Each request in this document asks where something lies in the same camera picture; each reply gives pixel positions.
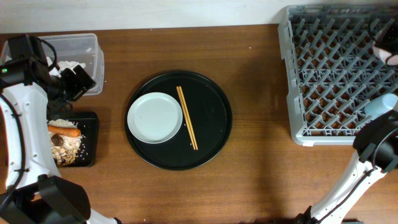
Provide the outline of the rice and food scraps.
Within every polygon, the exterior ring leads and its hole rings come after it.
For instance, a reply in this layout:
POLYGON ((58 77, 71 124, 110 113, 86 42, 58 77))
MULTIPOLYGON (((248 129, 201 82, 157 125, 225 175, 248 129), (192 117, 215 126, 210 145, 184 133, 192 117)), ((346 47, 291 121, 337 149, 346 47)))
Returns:
MULTIPOLYGON (((82 130, 78 127, 78 123, 67 119, 56 119, 47 122, 47 126, 57 126, 62 128, 77 128, 81 131, 81 136, 78 138, 70 138, 61 135, 63 138, 63 146, 54 146, 50 140, 51 151, 53 159, 57 166, 65 167, 77 165, 78 161, 87 161, 88 151, 83 143, 86 139, 82 130)), ((55 133, 49 131, 50 138, 55 133)))

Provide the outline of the wooden chopstick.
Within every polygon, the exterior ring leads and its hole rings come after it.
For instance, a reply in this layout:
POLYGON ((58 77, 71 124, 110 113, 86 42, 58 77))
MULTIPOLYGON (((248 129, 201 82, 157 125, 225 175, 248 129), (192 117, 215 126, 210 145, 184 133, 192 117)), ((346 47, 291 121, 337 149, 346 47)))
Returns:
POLYGON ((192 147, 193 147, 193 150, 196 151, 196 150, 197 150, 197 147, 196 147, 195 140, 194 140, 194 137, 193 137, 192 125, 191 125, 191 122, 190 122, 189 117, 188 117, 188 113, 187 113, 187 108, 186 108, 185 100, 183 99, 182 89, 181 89, 180 86, 177 86, 176 89, 177 89, 178 97, 179 97, 180 102, 181 102, 181 107, 182 107, 182 111, 183 111, 183 116, 184 116, 184 118, 185 118, 185 123, 186 123, 186 127, 187 127, 187 129, 188 129, 188 134, 189 134, 189 136, 190 136, 190 140, 191 140, 191 143, 192 143, 192 147))
MULTIPOLYGON (((185 104, 186 104, 186 108, 187 108, 188 117, 189 117, 189 120, 190 120, 191 125, 192 125, 192 121, 191 121, 191 119, 190 119, 190 114, 189 114, 189 111, 188 111, 188 107, 187 107, 186 100, 185 100, 185 104)), ((196 144, 196 147, 197 147, 197 150, 198 150, 198 144, 197 144, 197 140, 196 140, 196 137, 195 137, 195 132, 194 132, 194 129, 193 129, 193 125, 192 125, 192 133, 193 133, 193 137, 194 137, 194 140, 195 140, 195 144, 196 144)))

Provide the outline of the white small bowl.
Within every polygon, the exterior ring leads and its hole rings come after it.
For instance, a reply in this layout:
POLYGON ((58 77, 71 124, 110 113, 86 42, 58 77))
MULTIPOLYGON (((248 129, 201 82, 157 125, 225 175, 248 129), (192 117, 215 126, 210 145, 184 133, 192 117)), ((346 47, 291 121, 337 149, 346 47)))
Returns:
POLYGON ((397 54, 393 55, 392 53, 377 47, 373 47, 373 53, 386 65, 397 66, 397 54))

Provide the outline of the brown mushroom piece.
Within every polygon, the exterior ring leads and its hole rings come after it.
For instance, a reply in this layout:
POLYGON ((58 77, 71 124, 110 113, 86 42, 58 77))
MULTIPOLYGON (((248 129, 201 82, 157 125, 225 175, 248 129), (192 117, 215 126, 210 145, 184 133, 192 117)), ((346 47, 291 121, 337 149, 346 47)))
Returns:
POLYGON ((54 146, 63 146, 64 144, 63 138, 59 134, 54 134, 50 140, 54 146))

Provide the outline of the white tissue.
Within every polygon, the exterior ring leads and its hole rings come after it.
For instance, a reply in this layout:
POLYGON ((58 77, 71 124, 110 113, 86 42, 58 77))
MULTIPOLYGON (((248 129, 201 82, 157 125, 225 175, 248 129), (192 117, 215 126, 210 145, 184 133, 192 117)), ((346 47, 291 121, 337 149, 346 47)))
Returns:
POLYGON ((79 63, 76 61, 58 61, 56 66, 49 72, 49 74, 52 76, 61 77, 61 72, 64 71, 66 68, 73 70, 78 65, 82 68, 86 67, 85 63, 79 63))

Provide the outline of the orange carrot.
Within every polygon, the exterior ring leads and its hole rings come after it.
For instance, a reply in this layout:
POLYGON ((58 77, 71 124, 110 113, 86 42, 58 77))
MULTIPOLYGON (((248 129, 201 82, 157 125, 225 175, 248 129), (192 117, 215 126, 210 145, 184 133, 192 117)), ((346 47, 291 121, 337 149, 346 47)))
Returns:
POLYGON ((77 128, 62 128, 57 126, 48 126, 48 130, 52 133, 67 136, 70 138, 78 138, 81 136, 81 131, 77 128))

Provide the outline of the light blue cup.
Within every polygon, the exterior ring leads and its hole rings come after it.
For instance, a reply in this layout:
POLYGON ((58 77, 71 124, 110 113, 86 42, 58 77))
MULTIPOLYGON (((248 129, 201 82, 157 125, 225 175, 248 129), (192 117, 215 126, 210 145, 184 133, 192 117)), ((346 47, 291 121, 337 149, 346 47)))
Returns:
POLYGON ((365 115, 370 116, 371 119, 376 119, 392 110, 395 107, 396 103, 397 95, 393 93, 387 93, 370 101, 364 107, 364 112, 365 115))

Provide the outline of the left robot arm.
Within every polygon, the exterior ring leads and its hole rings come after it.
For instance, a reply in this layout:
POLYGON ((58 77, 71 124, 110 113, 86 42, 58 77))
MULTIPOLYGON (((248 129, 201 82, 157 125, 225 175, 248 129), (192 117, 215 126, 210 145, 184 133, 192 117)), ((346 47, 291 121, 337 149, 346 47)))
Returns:
POLYGON ((1 65, 1 111, 8 170, 1 218, 8 223, 119 223, 93 210, 84 188, 63 179, 53 159, 47 116, 77 101, 95 81, 81 66, 53 76, 46 40, 29 34, 7 40, 1 65))

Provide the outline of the pale grey plate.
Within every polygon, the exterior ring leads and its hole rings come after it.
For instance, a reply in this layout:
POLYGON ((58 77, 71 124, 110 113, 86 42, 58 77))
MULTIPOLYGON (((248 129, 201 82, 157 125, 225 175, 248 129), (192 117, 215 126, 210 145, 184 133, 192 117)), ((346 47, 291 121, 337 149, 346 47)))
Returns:
POLYGON ((136 99, 127 111, 127 129, 138 140, 160 144, 179 131, 183 114, 180 103, 172 96, 152 92, 136 99))

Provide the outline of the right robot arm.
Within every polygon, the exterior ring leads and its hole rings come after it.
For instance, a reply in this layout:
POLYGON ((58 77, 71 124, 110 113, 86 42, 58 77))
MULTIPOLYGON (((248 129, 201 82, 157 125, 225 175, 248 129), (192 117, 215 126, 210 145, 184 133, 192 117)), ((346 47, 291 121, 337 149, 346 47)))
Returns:
POLYGON ((341 223, 372 184, 397 169, 397 16, 292 19, 289 119, 301 145, 350 144, 333 188, 295 223, 341 223))

